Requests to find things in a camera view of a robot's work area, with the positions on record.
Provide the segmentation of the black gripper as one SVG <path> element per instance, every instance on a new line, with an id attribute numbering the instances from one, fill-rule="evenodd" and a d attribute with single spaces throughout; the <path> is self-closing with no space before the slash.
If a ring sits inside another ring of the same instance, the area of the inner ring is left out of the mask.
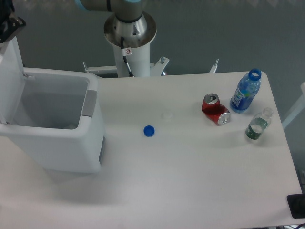
<path id="1" fill-rule="evenodd" d="M 22 18 L 9 18 L 5 24 L 0 26 L 0 42 L 5 43 L 12 40 L 25 26 L 26 21 Z"/>

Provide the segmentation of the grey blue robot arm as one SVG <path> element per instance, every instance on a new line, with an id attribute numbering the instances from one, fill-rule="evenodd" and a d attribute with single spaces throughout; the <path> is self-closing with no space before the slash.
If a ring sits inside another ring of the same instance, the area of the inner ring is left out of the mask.
<path id="1" fill-rule="evenodd" d="M 142 47 L 156 36 L 154 19 L 143 8 L 143 0 L 76 0 L 75 4 L 86 11 L 111 12 L 106 20 L 104 34 L 106 39 L 120 48 Z M 15 15 L 13 1 L 0 2 L 0 42 L 12 40 L 24 27 L 24 19 Z"/>

